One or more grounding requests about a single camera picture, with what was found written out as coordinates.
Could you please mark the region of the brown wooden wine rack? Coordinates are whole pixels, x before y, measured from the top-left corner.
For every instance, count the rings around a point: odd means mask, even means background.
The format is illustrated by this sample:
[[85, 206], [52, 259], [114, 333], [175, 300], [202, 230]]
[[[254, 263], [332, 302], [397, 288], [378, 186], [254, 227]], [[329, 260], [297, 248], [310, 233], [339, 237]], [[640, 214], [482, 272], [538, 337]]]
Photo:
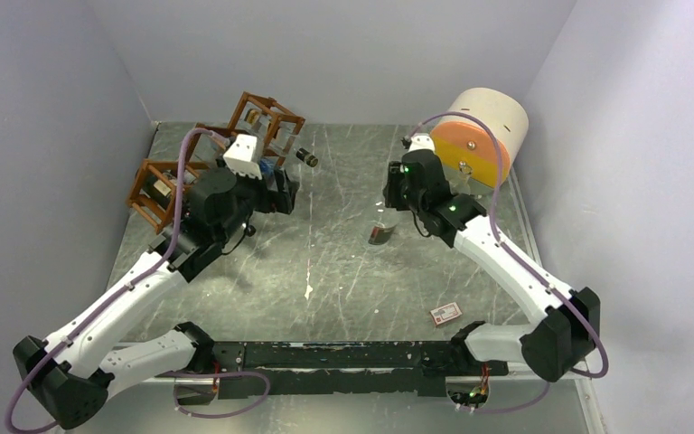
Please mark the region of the brown wooden wine rack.
[[[212, 127], [203, 123], [197, 123], [194, 125], [196, 128], [210, 130], [211, 133], [209, 135], [196, 135], [188, 141], [185, 153], [185, 190], [189, 190], [198, 180], [200, 175], [220, 164], [222, 155], [232, 144], [235, 136], [239, 134], [256, 136], [248, 131], [247, 123], [244, 121], [247, 110], [253, 108], [259, 109], [264, 114], [272, 117], [272, 131], [275, 131], [281, 122], [289, 123], [295, 134], [295, 140], [298, 138], [299, 133], [302, 131], [305, 125], [304, 117], [296, 114], [292, 109], [285, 107], [276, 99], [272, 97], [263, 97], [248, 91], [243, 92], [232, 116], [230, 117], [230, 121], [225, 127]], [[291, 153], [296, 153], [297, 151], [294, 141], [293, 145], [288, 145], [286, 147], [288, 154], [285, 156], [279, 156], [266, 151], [263, 142], [259, 139], [258, 141], [264, 146], [260, 159], [263, 157], [271, 159], [278, 166], [282, 166], [287, 157]], [[127, 195], [127, 206], [141, 215], [154, 228], [155, 231], [164, 229], [167, 224], [174, 220], [175, 185], [163, 177], [162, 172], [174, 171], [177, 177], [177, 170], [177, 159], [159, 160], [152, 157], [146, 158], [139, 166], [136, 172], [135, 181], [133, 182], [132, 187]], [[172, 199], [168, 202], [165, 208], [160, 206], [160, 203], [154, 201], [142, 192], [145, 178], [147, 177], [148, 173], [158, 176], [172, 189]], [[185, 182], [185, 178], [190, 175], [193, 180], [192, 183], [187, 184]]]

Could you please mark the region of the dark small bottle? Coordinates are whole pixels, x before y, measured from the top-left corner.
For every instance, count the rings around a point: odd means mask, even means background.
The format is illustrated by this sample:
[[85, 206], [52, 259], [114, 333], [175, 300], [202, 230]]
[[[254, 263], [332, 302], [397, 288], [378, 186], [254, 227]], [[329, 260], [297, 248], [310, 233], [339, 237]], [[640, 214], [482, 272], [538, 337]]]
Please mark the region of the dark small bottle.
[[309, 167], [317, 167], [319, 163], [318, 158], [314, 154], [302, 147], [296, 151], [295, 156], [298, 160]]

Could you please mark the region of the clear square glass bottle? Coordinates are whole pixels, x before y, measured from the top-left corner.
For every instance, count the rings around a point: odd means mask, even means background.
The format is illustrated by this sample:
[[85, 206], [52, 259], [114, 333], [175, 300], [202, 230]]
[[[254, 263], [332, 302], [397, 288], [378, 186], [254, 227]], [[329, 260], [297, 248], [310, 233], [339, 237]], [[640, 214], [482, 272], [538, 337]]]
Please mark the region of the clear square glass bottle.
[[288, 154], [286, 147], [293, 145], [295, 134], [289, 123], [281, 122], [275, 131], [272, 131], [273, 119], [257, 108], [249, 108], [244, 117], [247, 129], [258, 137], [265, 145], [265, 150], [279, 156]]

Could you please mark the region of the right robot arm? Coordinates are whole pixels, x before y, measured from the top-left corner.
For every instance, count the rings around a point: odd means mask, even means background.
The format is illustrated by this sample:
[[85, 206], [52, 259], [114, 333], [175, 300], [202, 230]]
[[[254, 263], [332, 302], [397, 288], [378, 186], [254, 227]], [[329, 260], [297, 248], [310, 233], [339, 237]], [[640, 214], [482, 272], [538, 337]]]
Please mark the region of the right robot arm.
[[391, 161], [382, 190], [386, 207], [411, 212], [426, 233], [472, 260], [518, 305], [525, 325], [481, 324], [459, 333], [454, 368], [475, 373], [485, 362], [523, 363], [557, 382], [599, 346], [599, 296], [573, 289], [520, 250], [471, 194], [453, 193], [440, 159], [419, 149]]

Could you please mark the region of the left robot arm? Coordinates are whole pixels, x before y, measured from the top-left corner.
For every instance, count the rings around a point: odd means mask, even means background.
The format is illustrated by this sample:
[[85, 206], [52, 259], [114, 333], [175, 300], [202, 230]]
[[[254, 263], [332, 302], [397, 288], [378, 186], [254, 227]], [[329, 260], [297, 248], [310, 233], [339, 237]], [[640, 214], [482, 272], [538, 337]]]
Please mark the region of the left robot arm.
[[21, 390], [49, 412], [53, 426], [75, 429], [111, 397], [150, 377], [216, 373], [213, 340], [191, 322], [126, 349], [117, 345], [151, 305], [225, 256], [234, 233], [252, 236], [254, 213], [291, 213], [299, 187], [282, 167], [250, 175], [220, 167], [193, 184], [178, 176], [173, 222], [131, 270], [66, 326], [43, 339], [26, 336], [14, 347]]

